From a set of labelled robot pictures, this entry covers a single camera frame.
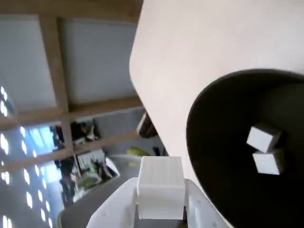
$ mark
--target desk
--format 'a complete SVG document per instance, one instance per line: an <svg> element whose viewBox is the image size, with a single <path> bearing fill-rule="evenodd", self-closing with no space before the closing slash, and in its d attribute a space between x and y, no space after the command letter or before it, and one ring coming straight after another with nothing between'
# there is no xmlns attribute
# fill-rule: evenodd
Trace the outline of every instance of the desk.
<svg viewBox="0 0 304 228"><path fill-rule="evenodd" d="M198 183L186 145L197 95L248 68L304 73L304 2L145 0L130 58L135 89L184 177Z"/></svg>

